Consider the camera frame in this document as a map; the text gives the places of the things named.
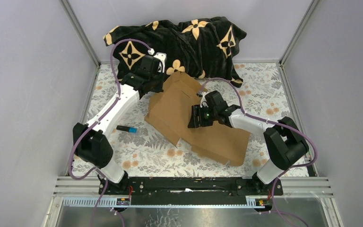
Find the brown cardboard box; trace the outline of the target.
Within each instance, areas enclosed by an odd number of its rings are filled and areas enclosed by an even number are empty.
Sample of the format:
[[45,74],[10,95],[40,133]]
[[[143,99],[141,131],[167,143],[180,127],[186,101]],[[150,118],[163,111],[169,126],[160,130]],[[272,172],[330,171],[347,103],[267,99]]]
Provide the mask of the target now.
[[209,127],[190,129],[191,107],[200,102],[196,95],[201,85],[184,72],[173,73],[149,101],[145,120],[173,145],[184,140],[191,150],[222,164],[244,163],[250,133],[215,122]]

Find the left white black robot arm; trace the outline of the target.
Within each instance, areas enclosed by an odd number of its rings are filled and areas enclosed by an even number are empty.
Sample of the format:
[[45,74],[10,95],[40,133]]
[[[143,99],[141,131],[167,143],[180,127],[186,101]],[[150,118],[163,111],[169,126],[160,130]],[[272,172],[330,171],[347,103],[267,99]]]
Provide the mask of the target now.
[[146,55],[140,65],[120,80],[120,88],[104,108],[87,123],[73,127],[73,154],[91,163],[116,194],[126,192],[128,182],[123,168],[113,158],[108,138],[126,112],[149,92],[163,91],[165,53]]

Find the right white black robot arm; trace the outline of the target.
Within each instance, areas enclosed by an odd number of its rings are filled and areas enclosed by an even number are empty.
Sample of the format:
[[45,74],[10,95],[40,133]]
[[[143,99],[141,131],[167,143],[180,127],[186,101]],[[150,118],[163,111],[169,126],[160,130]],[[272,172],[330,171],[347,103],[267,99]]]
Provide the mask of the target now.
[[256,194],[268,192],[271,182],[309,151],[304,134],[289,117],[274,122],[244,113],[239,105],[228,105],[218,91],[206,92],[200,97],[200,103],[191,107],[188,128],[208,127],[218,122],[264,139],[269,160],[252,177],[252,188]]

